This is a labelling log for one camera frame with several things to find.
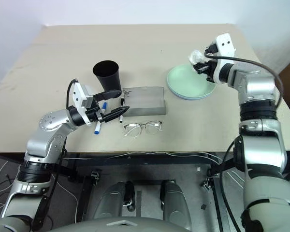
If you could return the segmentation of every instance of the black table frame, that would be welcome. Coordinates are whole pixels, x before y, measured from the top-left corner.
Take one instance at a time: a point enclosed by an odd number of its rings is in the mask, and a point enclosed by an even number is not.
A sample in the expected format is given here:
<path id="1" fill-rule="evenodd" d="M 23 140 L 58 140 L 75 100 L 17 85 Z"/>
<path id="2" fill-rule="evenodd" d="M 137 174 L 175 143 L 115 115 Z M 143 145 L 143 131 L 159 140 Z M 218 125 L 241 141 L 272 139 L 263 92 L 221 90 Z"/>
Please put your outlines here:
<path id="1" fill-rule="evenodd" d="M 107 159 L 108 157 L 120 155 L 122 153 L 110 153 L 109 156 L 103 156 L 94 153 L 69 153 L 69 158 L 78 158 L 82 157 L 83 159 L 69 159 L 67 166 L 62 166 L 60 168 L 60 175 L 63 175 L 71 181 L 79 181 L 83 183 L 82 191 L 79 197 L 79 206 L 77 209 L 77 221 L 82 221 L 86 216 L 87 205 L 89 201 L 89 196 L 91 191 L 94 188 L 94 183 L 96 180 L 92 176 L 80 176 L 77 172 L 78 167 L 97 167 L 97 166 L 112 166 L 112 165 L 155 165 L 155 164 L 208 164 L 211 165 L 211 170 L 214 173 L 218 173 L 221 170 L 221 166 L 212 162 L 209 159 L 202 157 L 171 157 L 169 155 L 164 154 L 163 152 L 153 154 L 153 155 L 144 155 L 142 153 L 134 153 L 133 155 L 120 156 L 112 159 Z M 14 163 L 21 164 L 24 159 L 24 153 L 0 153 L 0 159 L 8 160 Z M 182 155 L 200 155 L 206 156 L 204 153 L 198 152 L 190 152 L 183 153 Z M 288 155 L 288 163 L 284 170 L 284 173 L 287 174 L 285 176 L 286 180 L 290 180 L 290 151 L 287 151 Z M 227 160 L 226 168 L 232 168 L 232 159 Z M 56 172 L 58 165 L 55 165 L 54 172 Z M 219 180 L 217 176 L 211 176 L 211 185 L 212 185 L 212 193 L 215 201 L 218 225 L 220 232 L 229 232 L 230 225 L 228 220 L 227 209 L 224 205 L 223 198 L 221 196 L 221 190 L 219 185 Z"/>

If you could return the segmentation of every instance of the glasses lens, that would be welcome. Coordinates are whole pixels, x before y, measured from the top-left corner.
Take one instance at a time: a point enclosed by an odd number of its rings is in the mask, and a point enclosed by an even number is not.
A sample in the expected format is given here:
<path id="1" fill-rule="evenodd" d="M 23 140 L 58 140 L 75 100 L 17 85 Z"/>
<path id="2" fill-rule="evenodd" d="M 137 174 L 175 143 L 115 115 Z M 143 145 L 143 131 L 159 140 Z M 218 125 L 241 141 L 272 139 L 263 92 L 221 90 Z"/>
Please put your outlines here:
<path id="1" fill-rule="evenodd" d="M 161 130 L 161 124 L 158 121 L 146 123 L 146 131 L 149 134 L 157 134 Z"/>
<path id="2" fill-rule="evenodd" d="M 141 126 L 137 123 L 130 123 L 126 126 L 126 136 L 135 138 L 141 133 Z"/>

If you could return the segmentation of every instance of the pen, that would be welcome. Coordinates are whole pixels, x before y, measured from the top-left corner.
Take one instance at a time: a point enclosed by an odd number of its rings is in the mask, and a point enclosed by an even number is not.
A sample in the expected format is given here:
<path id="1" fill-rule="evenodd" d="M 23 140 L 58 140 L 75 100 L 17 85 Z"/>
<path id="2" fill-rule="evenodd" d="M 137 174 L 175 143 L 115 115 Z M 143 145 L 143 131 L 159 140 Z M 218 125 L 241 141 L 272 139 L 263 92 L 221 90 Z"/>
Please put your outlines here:
<path id="1" fill-rule="evenodd" d="M 121 99 L 120 99 L 120 105 L 121 105 L 121 106 L 124 106 L 124 104 L 125 104 L 125 98 L 121 98 Z M 119 122 L 120 122 L 120 123 L 123 122 L 123 119 L 124 119 L 123 115 L 119 116 Z"/>
<path id="2" fill-rule="evenodd" d="M 107 107 L 107 102 L 103 103 L 103 106 L 102 106 L 102 109 L 101 109 L 102 113 L 105 112 L 106 107 Z M 95 134 L 99 134 L 100 130 L 101 130 L 101 122 L 98 121 L 94 133 Z"/>

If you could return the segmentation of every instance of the eyeglasses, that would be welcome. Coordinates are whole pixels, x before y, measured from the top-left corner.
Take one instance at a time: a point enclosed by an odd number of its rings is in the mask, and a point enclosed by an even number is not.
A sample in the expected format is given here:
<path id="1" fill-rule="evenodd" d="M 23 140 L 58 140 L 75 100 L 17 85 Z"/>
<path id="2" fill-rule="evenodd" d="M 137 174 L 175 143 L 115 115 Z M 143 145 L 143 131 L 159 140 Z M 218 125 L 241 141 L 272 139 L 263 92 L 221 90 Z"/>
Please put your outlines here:
<path id="1" fill-rule="evenodd" d="M 157 134 L 161 131 L 161 124 L 162 122 L 160 121 L 150 121 L 145 124 L 130 123 L 124 126 L 124 129 L 126 130 L 125 136 L 136 138 L 141 134 L 143 126 L 148 134 Z"/>

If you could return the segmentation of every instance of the gray floor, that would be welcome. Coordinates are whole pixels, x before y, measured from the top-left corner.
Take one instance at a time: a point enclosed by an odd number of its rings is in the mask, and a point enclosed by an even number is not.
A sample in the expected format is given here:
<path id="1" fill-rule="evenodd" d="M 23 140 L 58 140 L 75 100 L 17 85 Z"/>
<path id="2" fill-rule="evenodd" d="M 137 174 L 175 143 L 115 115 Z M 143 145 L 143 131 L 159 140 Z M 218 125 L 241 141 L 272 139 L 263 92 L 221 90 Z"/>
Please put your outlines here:
<path id="1" fill-rule="evenodd" d="M 79 171 L 88 174 L 92 170 L 101 170 L 101 179 L 98 185 L 94 188 L 93 202 L 89 208 L 88 214 L 93 213 L 99 198 L 103 192 L 112 184 L 118 181 L 138 181 L 138 180 L 163 180 L 174 179 L 183 190 L 188 207 L 191 213 L 193 231 L 194 232 L 218 232 L 218 222 L 215 210 L 215 204 L 212 192 L 205 192 L 199 184 L 204 180 L 204 173 L 207 169 L 204 165 L 147 165 L 147 166 L 109 166 L 82 168 Z M 13 178 L 17 173 L 17 165 L 8 163 L 0 175 L 0 182 L 6 180 L 8 174 Z M 73 193 L 76 197 L 79 196 L 81 184 L 71 183 L 66 178 L 60 177 L 59 182 Z M 243 191 L 238 185 L 226 175 L 224 178 L 224 186 L 227 198 L 229 199 L 232 211 L 240 223 L 240 215 L 243 211 L 242 195 Z M 142 217 L 151 217 L 162 219 L 162 211 L 160 208 L 160 186 L 135 186 L 136 191 L 142 192 L 141 215 Z M 7 194 L 4 194 L 0 201 L 4 202 Z M 201 205 L 205 204 L 206 209 L 201 209 Z M 57 186 L 52 203 L 49 210 L 49 216 L 54 221 L 54 228 L 61 227 L 73 223 L 75 214 L 75 200 Z M 123 210 L 124 216 L 135 216 L 135 212 L 130 213 L 126 208 Z M 41 232 L 48 231 L 51 226 L 50 220 L 45 220 Z"/>

